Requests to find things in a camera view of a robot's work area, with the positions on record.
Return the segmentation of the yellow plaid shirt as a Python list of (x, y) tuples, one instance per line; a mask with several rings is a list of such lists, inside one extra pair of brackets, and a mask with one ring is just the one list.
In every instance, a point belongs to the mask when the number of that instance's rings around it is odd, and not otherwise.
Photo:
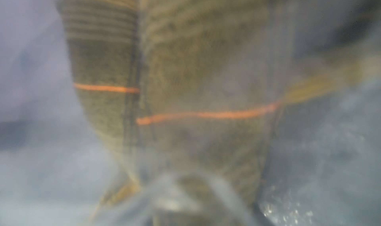
[(59, 0), (105, 226), (249, 226), (283, 111), (381, 69), (381, 0)]

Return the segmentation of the clear plastic vacuum bag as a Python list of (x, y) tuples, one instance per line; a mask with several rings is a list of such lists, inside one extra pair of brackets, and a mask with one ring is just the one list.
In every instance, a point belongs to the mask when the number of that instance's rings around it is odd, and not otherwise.
[[(1, 0), (1, 225), (94, 226), (118, 174), (76, 94), (59, 0)], [(366, 41), (381, 49), (381, 14)], [(249, 226), (381, 223), (381, 75), (283, 111)]]

